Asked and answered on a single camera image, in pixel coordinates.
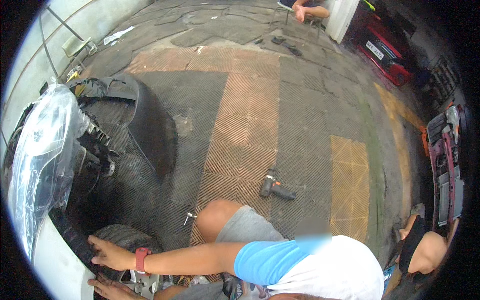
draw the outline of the red wristwatch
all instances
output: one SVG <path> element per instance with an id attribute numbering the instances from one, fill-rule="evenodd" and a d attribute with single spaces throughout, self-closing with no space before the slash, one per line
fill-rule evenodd
<path id="1" fill-rule="evenodd" d="M 137 248 L 137 250 L 135 251 L 135 265 L 137 268 L 137 272 L 147 274 L 147 272 L 145 272 L 144 260 L 145 257 L 149 254 L 152 254 L 152 252 L 147 248 Z"/>

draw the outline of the man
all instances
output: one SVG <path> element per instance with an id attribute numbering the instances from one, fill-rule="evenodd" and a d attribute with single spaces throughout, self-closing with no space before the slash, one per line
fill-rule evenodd
<path id="1" fill-rule="evenodd" d="M 325 7 L 319 6 L 316 0 L 280 0 L 280 2 L 295 11 L 295 17 L 301 23 L 305 21 L 305 15 L 313 15 L 320 18 L 328 18 L 330 12 Z"/>
<path id="2" fill-rule="evenodd" d="M 428 231 L 425 219 L 412 214 L 405 228 L 400 229 L 397 245 L 398 268 L 404 274 L 420 272 L 428 274 L 438 268 L 447 252 L 458 226 L 458 218 L 452 223 L 448 238 L 436 232 Z"/>
<path id="3" fill-rule="evenodd" d="M 331 237 L 314 254 L 308 254 L 295 240 L 285 240 L 249 206 L 226 200 L 210 202 L 198 214 L 197 226 L 207 244 L 147 255 L 140 261 L 144 270 L 163 275 L 228 272 L 233 276 L 228 276 L 225 283 L 190 288 L 171 286 L 157 292 L 156 300 L 382 297 L 384 281 L 380 265 L 364 244 L 349 237 Z M 133 253 L 94 236 L 88 240 L 98 251 L 92 259 L 94 264 L 116 270 L 138 269 L 139 262 Z M 104 278 L 89 280 L 89 284 L 108 299 L 133 296 L 121 285 Z"/>

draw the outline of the headlight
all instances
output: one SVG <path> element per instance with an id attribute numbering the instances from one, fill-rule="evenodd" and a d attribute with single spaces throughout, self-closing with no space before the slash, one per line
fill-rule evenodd
<path id="1" fill-rule="evenodd" d="M 445 111 L 447 117 L 447 123 L 452 124 L 453 136 L 455 138 L 455 143 L 458 143 L 458 125 L 460 123 L 460 115 L 458 114 L 458 109 L 455 105 L 452 105 Z"/>
<path id="2" fill-rule="evenodd" d="M 8 203 L 29 258 L 41 219 L 68 200 L 76 139 L 87 126 L 88 117 L 62 84 L 50 85 L 25 121 L 13 158 Z"/>

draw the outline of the cordless drill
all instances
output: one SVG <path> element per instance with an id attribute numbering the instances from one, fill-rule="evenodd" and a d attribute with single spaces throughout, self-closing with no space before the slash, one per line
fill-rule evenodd
<path id="1" fill-rule="evenodd" d="M 276 194 L 280 198 L 284 198 L 287 200 L 293 200 L 297 197 L 295 192 L 289 192 L 287 189 L 282 188 L 281 183 L 275 179 L 275 169 L 270 168 L 267 171 L 267 175 L 265 176 L 265 181 L 260 190 L 260 196 L 268 197 L 271 193 Z"/>

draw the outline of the text on license plate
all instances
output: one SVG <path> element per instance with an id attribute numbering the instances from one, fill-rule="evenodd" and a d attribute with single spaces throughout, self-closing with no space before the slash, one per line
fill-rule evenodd
<path id="1" fill-rule="evenodd" d="M 372 44 L 371 41 L 367 41 L 367 48 L 370 49 L 370 51 L 373 52 L 379 60 L 382 60 L 382 58 L 384 58 L 384 54 L 380 52 L 380 50 L 375 47 L 375 45 Z"/>

